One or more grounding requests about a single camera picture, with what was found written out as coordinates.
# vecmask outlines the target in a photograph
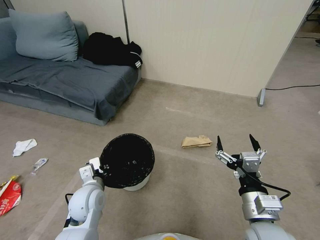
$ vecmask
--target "litter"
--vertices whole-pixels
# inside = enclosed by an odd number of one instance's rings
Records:
[[[182,148],[190,147],[209,147],[211,146],[212,141],[204,135],[199,135],[199,137],[185,137],[182,141]]]
[[[9,180],[0,191],[0,216],[17,206],[21,201],[21,186]]]
[[[34,165],[33,171],[30,173],[31,175],[35,176],[39,168],[41,168],[46,162],[48,161],[47,158],[40,158]]]
[[[15,180],[18,179],[18,177],[20,177],[20,176],[19,176],[19,175],[12,175],[9,180],[15,181]],[[2,187],[3,187],[4,185],[7,184],[7,182],[9,182],[9,180],[1,183],[1,185],[0,185],[0,190],[2,189]]]
[[[13,150],[12,156],[20,156],[23,152],[28,151],[29,149],[35,147],[37,145],[37,141],[32,138],[26,141],[18,141],[16,142],[16,147]]]

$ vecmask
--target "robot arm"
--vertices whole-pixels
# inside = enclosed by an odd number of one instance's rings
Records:
[[[79,169],[83,184],[70,199],[68,217],[56,240],[98,240],[98,222],[105,204],[104,184],[95,174],[99,166],[99,158],[93,158]]]
[[[273,221],[279,220],[279,214],[283,209],[281,200],[276,195],[269,195],[262,186],[259,166],[262,158],[267,153],[261,150],[258,141],[250,134],[250,140],[254,152],[241,152],[229,155],[223,151],[220,137],[218,136],[216,157],[234,170],[234,176],[240,181],[239,194],[242,198],[242,211],[244,218],[250,222],[250,229],[246,230],[246,240],[294,240]]]

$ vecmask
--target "black jacket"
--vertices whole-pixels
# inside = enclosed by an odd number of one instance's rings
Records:
[[[124,44],[120,37],[95,32],[83,45],[83,58],[99,65],[120,65],[139,68],[142,50],[139,45],[131,42]]]

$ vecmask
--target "gray carpet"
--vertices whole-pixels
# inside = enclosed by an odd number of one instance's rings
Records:
[[[319,82],[320,48],[295,39],[268,87]],[[137,192],[106,189],[100,239],[130,240],[172,231],[197,238],[238,239],[243,218],[239,183],[214,157],[215,146],[182,149],[185,136],[219,134],[229,153],[251,151],[249,133],[268,150],[263,181],[287,188],[281,225],[297,239],[320,232],[320,87],[267,91],[265,106],[250,97],[142,80],[116,117],[96,126],[0,102],[0,181],[22,175],[19,206],[0,217],[0,238],[54,239],[67,206],[63,194],[81,186],[78,169],[122,133],[136,133],[154,147],[148,184]],[[11,156],[18,140],[38,146]],[[29,177],[39,158],[49,161]],[[270,193],[282,193],[270,190]]]

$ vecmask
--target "metal pole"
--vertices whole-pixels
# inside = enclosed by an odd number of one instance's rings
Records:
[[[129,31],[128,31],[126,6],[124,5],[124,0],[122,0],[122,8],[123,8],[124,24],[126,25],[127,43],[129,44],[130,43],[130,39],[129,39]]]
[[[15,10],[10,0],[3,0],[3,2],[7,6],[8,9]]]

